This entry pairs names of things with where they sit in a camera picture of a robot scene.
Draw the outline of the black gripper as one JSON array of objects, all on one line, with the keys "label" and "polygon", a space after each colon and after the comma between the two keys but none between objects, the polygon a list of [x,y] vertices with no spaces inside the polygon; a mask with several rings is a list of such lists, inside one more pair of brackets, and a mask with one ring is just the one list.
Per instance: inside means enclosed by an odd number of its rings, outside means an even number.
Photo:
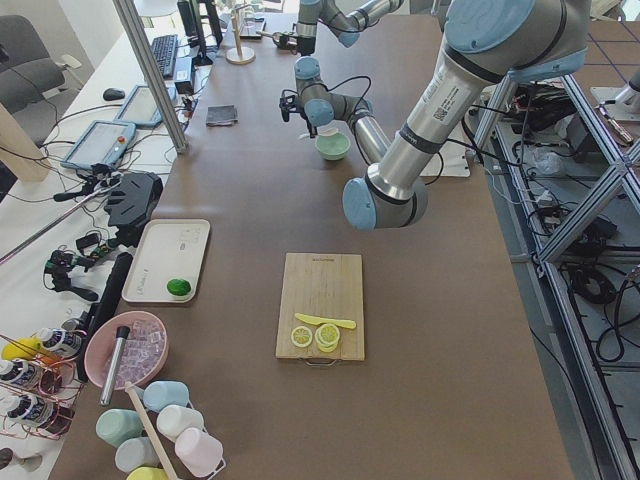
[{"label": "black gripper", "polygon": [[309,136],[311,138],[317,136],[317,128],[306,118],[304,107],[296,92],[287,89],[282,90],[279,98],[279,109],[284,122],[289,122],[292,115],[299,115],[306,121]]}]

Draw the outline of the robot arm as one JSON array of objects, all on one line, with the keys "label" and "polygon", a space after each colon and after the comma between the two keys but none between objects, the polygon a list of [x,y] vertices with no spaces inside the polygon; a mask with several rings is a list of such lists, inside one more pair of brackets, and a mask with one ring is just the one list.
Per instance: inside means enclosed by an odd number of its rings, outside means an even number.
[{"label": "robot arm", "polygon": [[319,23],[325,25],[341,45],[350,48],[358,41],[361,32],[402,5],[402,0],[372,0],[345,14],[334,0],[302,0],[295,25],[297,52],[302,56],[315,52]]},{"label": "robot arm", "polygon": [[520,83],[573,73],[586,58],[588,1],[454,1],[433,77],[393,139],[379,127],[367,100],[329,91],[314,58],[317,25],[346,47],[398,1],[369,1],[344,14],[332,1],[303,1],[295,32],[300,58],[296,92],[280,101],[284,118],[298,113],[309,129],[334,120],[348,124],[370,164],[343,190],[345,217],[356,229],[402,228],[427,206],[420,174],[439,153],[481,91],[505,77]]}]

